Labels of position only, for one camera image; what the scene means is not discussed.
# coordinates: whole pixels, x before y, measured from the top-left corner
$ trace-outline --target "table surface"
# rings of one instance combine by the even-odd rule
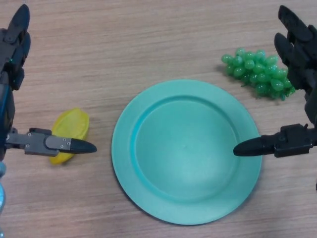
[[[21,0],[0,1],[6,28]],[[129,101],[156,83],[192,78],[235,96],[261,134],[307,123],[304,93],[284,102],[256,100],[221,72],[237,47],[275,54],[280,4],[317,25],[315,0],[29,0],[32,46],[15,92],[14,126],[51,128],[63,111],[91,118],[98,152],[63,166],[10,150],[2,178],[7,202],[0,226],[8,238],[312,238],[317,227],[317,150],[300,157],[264,156],[259,182],[236,212],[203,226],[182,227],[136,208],[116,181],[110,144]]]

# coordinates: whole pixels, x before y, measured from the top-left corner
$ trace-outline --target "plate rim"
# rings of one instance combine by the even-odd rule
[[[201,224],[205,224],[205,223],[209,223],[209,222],[213,222],[216,221],[218,219],[221,219],[225,216],[227,216],[228,214],[232,213],[234,210],[236,210],[238,207],[240,207],[245,200],[250,196],[250,194],[253,192],[253,189],[256,186],[256,183],[259,180],[259,176],[260,176],[260,172],[261,172],[261,167],[262,167],[262,156],[256,156],[256,157],[249,157],[248,159],[253,159],[254,161],[257,162],[257,171],[254,171],[255,174],[255,179],[254,182],[251,183],[251,185],[249,185],[250,187],[250,191],[248,190],[248,192],[245,192],[247,195],[245,195],[244,199],[241,199],[241,202],[239,202],[239,205],[235,206],[233,209],[228,209],[227,212],[223,212],[222,215],[218,216],[218,217],[214,217],[211,219],[197,219],[197,221],[190,221],[190,219],[188,219],[188,221],[177,221],[178,219],[175,218],[175,216],[171,217],[171,218],[166,218],[164,217],[164,213],[162,212],[153,212],[151,211],[148,207],[145,208],[144,207],[144,200],[142,198],[136,198],[135,195],[132,194],[132,190],[131,188],[129,188],[129,182],[127,182],[123,177],[125,177],[125,175],[122,175],[122,171],[120,171],[120,169],[118,169],[117,164],[116,164],[116,155],[115,155],[115,146],[116,146],[116,135],[118,130],[120,130],[120,124],[121,124],[121,120],[122,118],[125,116],[125,114],[127,113],[127,111],[129,110],[129,108],[131,108],[136,102],[138,102],[139,100],[142,100],[143,97],[145,97],[146,95],[149,95],[149,93],[152,93],[152,91],[156,91],[162,88],[168,88],[169,86],[173,86],[176,84],[191,84],[191,86],[193,88],[195,87],[206,87],[207,90],[210,90],[209,92],[211,93],[212,90],[214,90],[215,92],[219,93],[219,94],[223,94],[226,95],[227,98],[229,98],[230,100],[232,100],[232,102],[234,102],[235,104],[237,104],[240,109],[242,110],[244,116],[246,117],[246,119],[248,120],[249,123],[251,123],[251,125],[248,125],[249,128],[252,128],[253,131],[253,136],[259,136],[259,132],[258,132],[258,128],[253,120],[253,118],[251,117],[250,113],[248,112],[248,110],[231,94],[229,94],[228,92],[226,92],[225,90],[221,89],[220,87],[217,87],[215,85],[212,85],[208,82],[204,82],[204,81],[200,81],[200,80],[194,80],[194,79],[175,79],[175,80],[169,80],[169,81],[165,81],[165,82],[161,82],[161,83],[157,83],[153,86],[148,87],[147,89],[145,89],[144,91],[142,91],[141,93],[139,93],[137,96],[135,96],[128,104],[127,106],[124,108],[124,110],[121,112],[116,125],[114,127],[113,130],[113,134],[112,134],[112,142],[111,142],[111,160],[112,160],[112,166],[114,169],[114,173],[115,176],[117,178],[117,181],[119,183],[119,185],[121,186],[122,190],[124,191],[124,193],[128,196],[128,198],[137,206],[139,207],[142,211],[146,212],[147,214],[168,222],[168,223],[173,223],[173,224],[178,224],[178,225],[201,225]]]

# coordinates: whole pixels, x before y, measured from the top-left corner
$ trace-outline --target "plate center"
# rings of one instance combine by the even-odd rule
[[[165,100],[140,124],[135,156],[146,179],[179,200],[208,199],[230,181],[239,159],[232,125],[197,98]]]

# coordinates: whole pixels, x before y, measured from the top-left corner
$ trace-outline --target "wooden table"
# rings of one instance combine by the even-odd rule
[[[6,28],[21,0],[0,1]],[[65,110],[91,117],[88,140],[98,152],[64,166],[10,150],[2,178],[7,238],[313,238],[317,227],[317,150],[265,156],[253,195],[211,224],[182,227],[155,220],[123,194],[111,165],[113,128],[128,102],[156,83],[192,78],[235,96],[260,133],[307,123],[304,92],[284,102],[256,100],[220,71],[237,47],[275,54],[280,4],[317,25],[315,0],[29,0],[31,50],[15,92],[14,126],[51,128]]]

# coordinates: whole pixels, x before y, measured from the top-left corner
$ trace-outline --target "green grapes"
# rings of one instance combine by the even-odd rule
[[[237,48],[233,56],[225,54],[226,74],[240,80],[242,87],[249,85],[258,97],[285,100],[296,92],[287,78],[288,70],[277,66],[278,56],[268,56],[264,50],[256,52]]]

